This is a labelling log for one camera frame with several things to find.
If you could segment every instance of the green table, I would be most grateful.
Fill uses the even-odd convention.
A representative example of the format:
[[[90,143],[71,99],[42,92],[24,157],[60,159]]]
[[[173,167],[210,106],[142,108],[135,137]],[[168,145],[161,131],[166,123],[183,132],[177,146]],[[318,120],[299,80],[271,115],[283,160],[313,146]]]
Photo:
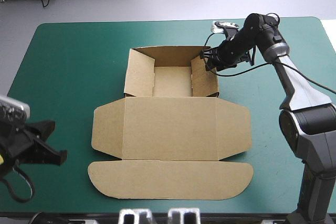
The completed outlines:
[[[230,20],[240,26],[243,20]],[[220,78],[222,99],[249,107],[253,147],[228,158],[249,162],[255,174],[247,189],[228,200],[120,200],[104,196],[91,184],[87,167],[112,159],[91,148],[93,110],[123,97],[129,49],[151,45],[202,45],[211,20],[172,22],[63,23],[40,25],[16,75],[9,96],[28,103],[31,121],[53,119],[56,131],[48,143],[67,149],[61,166],[23,165],[37,193],[26,204],[14,202],[0,185],[0,211],[118,212],[121,208],[199,207],[202,212],[290,212],[298,200],[303,165],[294,157],[279,126],[279,105],[285,97],[271,66],[233,78]],[[284,18],[280,31],[291,47],[291,58],[312,79],[336,89],[336,57],[316,18]],[[209,44],[217,46],[223,35]],[[262,63],[259,53],[256,64]],[[226,73],[247,69],[241,64]],[[9,180],[27,188],[16,175]],[[336,199],[330,212],[335,212]]]

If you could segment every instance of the unfolded cardboard box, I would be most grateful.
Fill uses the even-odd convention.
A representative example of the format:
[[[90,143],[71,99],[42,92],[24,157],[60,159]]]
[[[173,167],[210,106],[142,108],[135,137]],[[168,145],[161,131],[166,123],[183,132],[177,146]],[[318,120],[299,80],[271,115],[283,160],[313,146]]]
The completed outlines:
[[[130,50],[125,98],[95,109],[92,147],[121,158],[93,162],[94,186],[116,198],[226,199],[251,181],[247,163],[219,160],[251,147],[247,108],[217,98],[202,47]]]

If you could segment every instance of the black robotic arm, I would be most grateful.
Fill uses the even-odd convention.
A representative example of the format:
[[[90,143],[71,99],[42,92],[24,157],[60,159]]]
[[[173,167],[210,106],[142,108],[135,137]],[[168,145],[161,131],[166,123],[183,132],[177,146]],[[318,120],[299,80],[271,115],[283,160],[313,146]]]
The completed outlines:
[[[304,163],[298,208],[286,223],[333,223],[327,214],[336,178],[336,107],[330,98],[309,85],[289,58],[289,46],[278,30],[280,18],[250,14],[241,30],[232,23],[215,23],[226,35],[218,47],[201,57],[213,72],[253,60],[249,50],[258,47],[272,64],[285,90],[279,124],[290,148]]]

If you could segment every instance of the gray floor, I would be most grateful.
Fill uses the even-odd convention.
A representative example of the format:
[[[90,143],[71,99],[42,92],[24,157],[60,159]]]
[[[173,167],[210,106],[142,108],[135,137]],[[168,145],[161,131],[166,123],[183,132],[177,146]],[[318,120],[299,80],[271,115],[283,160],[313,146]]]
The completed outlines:
[[[45,9],[39,0],[8,0],[0,4],[0,93],[8,92],[42,23],[244,18],[251,12],[336,19],[334,0],[51,0]]]

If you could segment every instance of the robotic arm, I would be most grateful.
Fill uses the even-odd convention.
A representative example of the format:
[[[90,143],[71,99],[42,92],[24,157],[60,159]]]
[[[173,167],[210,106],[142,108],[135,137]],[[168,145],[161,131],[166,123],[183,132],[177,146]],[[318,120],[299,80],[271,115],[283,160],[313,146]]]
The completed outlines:
[[[290,224],[330,224],[328,205],[336,178],[336,107],[330,98],[312,88],[289,58],[289,46],[278,30],[280,18],[250,14],[244,27],[216,22],[213,32],[224,33],[218,47],[204,50],[206,69],[221,71],[249,61],[249,50],[258,47],[274,66],[285,90],[279,125],[290,148],[304,163],[298,208],[289,214]]]
[[[46,144],[55,129],[54,121],[26,123],[30,116],[28,104],[0,95],[0,182],[4,183],[13,199],[29,201],[35,192],[34,184],[20,168],[20,164],[61,165],[67,151],[56,151]],[[30,187],[30,197],[18,197],[4,176],[15,171]]]

